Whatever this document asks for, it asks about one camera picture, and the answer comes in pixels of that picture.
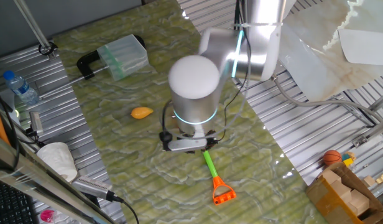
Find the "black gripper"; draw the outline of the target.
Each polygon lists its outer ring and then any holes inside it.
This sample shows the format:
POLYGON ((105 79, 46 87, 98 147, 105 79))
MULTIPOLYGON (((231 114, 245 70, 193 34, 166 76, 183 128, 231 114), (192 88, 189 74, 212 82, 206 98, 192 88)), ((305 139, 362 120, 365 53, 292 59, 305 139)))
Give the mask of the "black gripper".
MULTIPOLYGON (((215 134, 215 130, 210 130, 207 132, 207 135, 215 134)), ((207 146, 214 146, 218 143, 218 140, 215 137, 206 138, 207 140, 207 146)))

